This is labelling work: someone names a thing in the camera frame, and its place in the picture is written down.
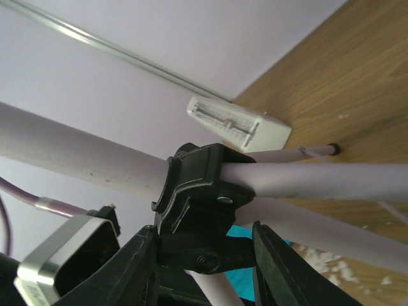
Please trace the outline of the white tripod music stand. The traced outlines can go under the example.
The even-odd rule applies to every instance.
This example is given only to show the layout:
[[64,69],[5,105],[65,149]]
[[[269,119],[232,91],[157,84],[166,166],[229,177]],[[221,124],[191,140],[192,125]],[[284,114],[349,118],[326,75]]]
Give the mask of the white tripod music stand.
[[[246,305],[225,272],[256,266],[252,238],[229,237],[233,225],[259,221],[288,240],[407,272],[407,246],[292,206],[290,198],[407,201],[406,164],[321,163],[331,143],[299,150],[243,154],[220,143],[185,144],[160,159],[58,122],[1,105],[1,155],[152,200],[157,228],[156,305]],[[25,192],[1,190],[66,218],[88,211]],[[26,305],[14,280],[22,261],[1,253],[1,304]]]

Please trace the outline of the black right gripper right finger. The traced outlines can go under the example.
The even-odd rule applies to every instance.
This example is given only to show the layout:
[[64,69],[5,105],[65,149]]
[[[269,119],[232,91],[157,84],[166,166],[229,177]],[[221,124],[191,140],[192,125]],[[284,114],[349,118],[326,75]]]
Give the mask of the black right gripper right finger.
[[353,306],[361,303],[313,269],[270,227],[252,226],[256,305]]

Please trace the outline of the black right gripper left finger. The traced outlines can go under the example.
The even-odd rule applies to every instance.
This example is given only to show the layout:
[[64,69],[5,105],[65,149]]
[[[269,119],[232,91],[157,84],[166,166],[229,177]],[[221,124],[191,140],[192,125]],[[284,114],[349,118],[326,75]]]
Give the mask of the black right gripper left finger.
[[58,305],[156,305],[159,296],[157,228],[144,226],[111,259]]

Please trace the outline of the white metronome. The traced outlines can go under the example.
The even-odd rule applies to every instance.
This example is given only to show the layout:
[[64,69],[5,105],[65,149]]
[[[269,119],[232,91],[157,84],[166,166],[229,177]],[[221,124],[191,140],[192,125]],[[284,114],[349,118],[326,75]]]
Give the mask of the white metronome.
[[283,149],[292,132],[274,117],[211,98],[191,98],[187,113],[242,152]]

